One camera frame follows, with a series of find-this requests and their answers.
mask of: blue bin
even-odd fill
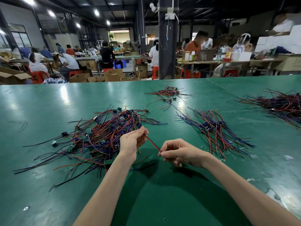
[[[122,64],[123,64],[123,68],[126,68],[126,61],[125,61],[125,60],[122,60]],[[117,64],[117,65],[116,65],[116,68],[117,68],[117,69],[121,69],[120,64]]]

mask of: bundle of wires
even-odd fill
[[[268,89],[272,95],[272,98],[265,97],[252,97],[246,95],[246,99],[239,98],[242,103],[249,103],[259,105],[268,110],[269,114],[272,114],[278,118],[285,120],[288,124],[295,128],[301,129],[301,95],[284,94],[279,91]]]
[[[54,187],[58,187],[95,169],[98,169],[98,176],[101,177],[102,169],[104,168],[107,171],[113,163],[114,157],[119,152],[120,137],[122,135],[140,128],[142,122],[152,125],[162,125],[162,123],[155,119],[147,118],[145,116],[145,113],[147,112],[148,110],[121,110],[121,108],[112,109],[109,107],[104,112],[96,112],[96,116],[90,120],[72,121],[77,122],[72,133],[68,134],[67,132],[63,132],[61,136],[51,139],[51,145],[53,147],[61,145],[63,145],[63,147],[58,149],[56,152],[46,153],[35,158],[35,160],[37,160],[44,157],[41,159],[41,163],[32,167],[18,169],[14,172],[15,174],[22,173],[44,165],[61,156],[67,156],[69,159],[75,160],[75,162],[70,165],[58,167],[72,168],[67,176],[67,180]],[[88,164],[88,167],[78,175],[73,176],[74,171],[81,164]]]
[[[238,138],[217,111],[191,110],[196,119],[192,119],[187,112],[186,115],[180,112],[181,114],[179,115],[177,113],[176,116],[185,123],[201,130],[201,133],[203,133],[208,140],[210,153],[212,155],[216,154],[218,157],[222,156],[226,159],[224,152],[232,151],[232,153],[243,157],[243,155],[249,155],[243,150],[246,146],[255,147],[249,144],[248,141]]]
[[[154,91],[152,88],[150,88],[150,89],[153,92],[145,93],[145,94],[157,95],[157,97],[154,97],[154,98],[158,99],[158,100],[156,100],[154,102],[157,102],[157,101],[166,102],[167,106],[161,107],[162,109],[164,109],[164,111],[168,110],[171,106],[173,106],[176,110],[178,110],[177,107],[172,104],[173,100],[176,100],[177,97],[184,101],[184,99],[188,98],[188,97],[185,97],[185,96],[193,97],[194,94],[195,94],[195,93],[194,94],[183,94],[182,92],[184,92],[186,90],[183,90],[183,91],[181,91],[181,90],[184,89],[184,88],[178,89],[177,87],[169,86],[169,84],[164,86],[163,90]]]

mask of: forearm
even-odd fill
[[[220,182],[253,225],[301,225],[293,214],[215,157],[204,167]]]
[[[73,226],[109,226],[132,162],[117,156]]]

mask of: green table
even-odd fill
[[[71,132],[81,118],[93,117],[93,112],[104,111],[110,104],[115,108],[144,109],[154,101],[152,95],[167,84],[160,81],[72,83],[57,85],[15,85],[0,87],[2,143],[0,164],[1,207],[3,226],[69,226],[88,202],[101,180],[97,171],[82,175],[58,188],[51,189],[65,179],[66,157],[39,168],[13,175],[14,169],[38,163],[38,155],[54,152],[50,142],[39,143]],[[267,95],[266,88],[288,92],[301,91],[301,76],[263,76],[218,79],[178,79],[171,86],[197,93],[185,104],[177,99],[174,105],[180,111],[187,106],[196,109],[216,109],[227,124],[242,138],[251,137],[255,149],[249,149],[253,159],[226,154],[225,163],[263,192],[274,196],[296,216],[301,217],[301,131],[283,120],[269,116],[263,109],[236,102],[236,96]],[[158,109],[163,102],[150,104],[148,117],[168,125],[145,125],[149,137],[160,147],[165,140],[183,138],[208,150],[206,142],[190,125],[176,121],[174,108]],[[144,161],[156,165],[143,171],[129,172],[120,195],[112,225],[249,225],[232,198],[214,177],[204,169],[173,168],[157,157],[150,142],[141,148],[137,160],[153,154]]]

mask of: power outlet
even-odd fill
[[[166,20],[174,20],[175,19],[175,14],[174,13],[166,13],[165,14],[165,19]]]

